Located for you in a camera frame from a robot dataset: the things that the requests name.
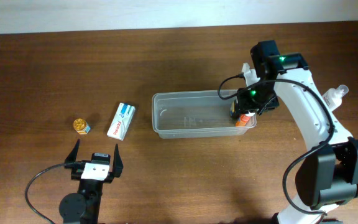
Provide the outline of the white Panadol box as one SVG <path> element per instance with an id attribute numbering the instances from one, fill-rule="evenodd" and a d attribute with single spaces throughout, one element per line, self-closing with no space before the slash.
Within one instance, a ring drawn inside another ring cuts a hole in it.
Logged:
<path id="1" fill-rule="evenodd" d="M 107 136 L 123 141 L 133 119 L 134 113 L 135 106 L 120 103 L 108 129 Z"/>

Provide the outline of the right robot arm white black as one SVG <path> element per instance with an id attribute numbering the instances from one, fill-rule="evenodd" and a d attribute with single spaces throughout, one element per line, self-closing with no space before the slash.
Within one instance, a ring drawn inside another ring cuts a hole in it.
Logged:
<path id="1" fill-rule="evenodd" d="M 273 223 L 321 223 L 328 212 L 358 198 L 358 139 L 335 118 L 314 84 L 309 66 L 299 53 L 282 55 L 273 40 L 251 48 L 253 69 L 244 67 L 246 87 L 237 91 L 231 116 L 261 115 L 282 100 L 305 141 L 307 152 L 283 175 L 300 165 L 297 195 L 272 218 Z"/>

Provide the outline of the orange Redoxon tube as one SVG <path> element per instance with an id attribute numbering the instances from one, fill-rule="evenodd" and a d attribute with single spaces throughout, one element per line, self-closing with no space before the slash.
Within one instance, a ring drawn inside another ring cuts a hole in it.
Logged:
<path id="1" fill-rule="evenodd" d="M 242 114 L 238 117 L 235 126 L 236 127 L 243 127 L 246 126 L 250 119 L 255 115 L 255 113 L 247 113 Z"/>

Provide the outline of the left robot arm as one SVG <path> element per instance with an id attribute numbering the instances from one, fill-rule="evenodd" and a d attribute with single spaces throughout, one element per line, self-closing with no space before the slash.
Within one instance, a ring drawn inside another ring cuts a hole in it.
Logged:
<path id="1" fill-rule="evenodd" d="M 103 185 L 110 184 L 122 174 L 124 165 L 115 146 L 114 154 L 92 154 L 89 161 L 77 161 L 80 140 L 65 159 L 64 168 L 71 170 L 71 180 L 79 182 L 75 193 L 64 196 L 59 205 L 64 223 L 97 224 Z"/>

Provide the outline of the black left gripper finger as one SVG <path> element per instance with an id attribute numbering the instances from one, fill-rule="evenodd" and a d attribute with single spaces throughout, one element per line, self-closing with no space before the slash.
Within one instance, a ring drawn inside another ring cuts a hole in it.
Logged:
<path id="1" fill-rule="evenodd" d="M 118 144 L 116 144 L 114 148 L 113 167 L 112 167 L 112 172 L 115 178 L 121 176 L 123 168 L 124 168 L 124 164 L 119 154 L 119 146 Z"/>
<path id="2" fill-rule="evenodd" d="M 77 157 L 77 153 L 79 150 L 79 146 L 80 146 L 80 139 L 77 139 L 76 144 L 74 145 L 73 149 L 71 150 L 71 152 L 67 155 L 66 159 L 65 159 L 65 163 L 72 163 L 76 161 L 76 157 Z"/>

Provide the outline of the dark bottle white cap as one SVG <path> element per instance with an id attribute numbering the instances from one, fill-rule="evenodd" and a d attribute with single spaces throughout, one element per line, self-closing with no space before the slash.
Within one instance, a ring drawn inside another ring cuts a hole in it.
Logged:
<path id="1" fill-rule="evenodd" d="M 239 109 L 239 103 L 237 100 L 234 100 L 231 104 L 230 108 L 230 117 L 233 120 L 237 120 L 240 117 L 240 109 Z"/>

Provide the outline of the white calamine lotion bottle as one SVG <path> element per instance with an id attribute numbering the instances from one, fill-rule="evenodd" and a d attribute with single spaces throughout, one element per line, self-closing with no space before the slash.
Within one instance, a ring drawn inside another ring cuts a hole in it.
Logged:
<path id="1" fill-rule="evenodd" d="M 327 107 L 334 111 L 342 103 L 342 98 L 349 92 L 346 85 L 339 85 L 337 88 L 330 88 L 324 95 L 323 100 Z"/>

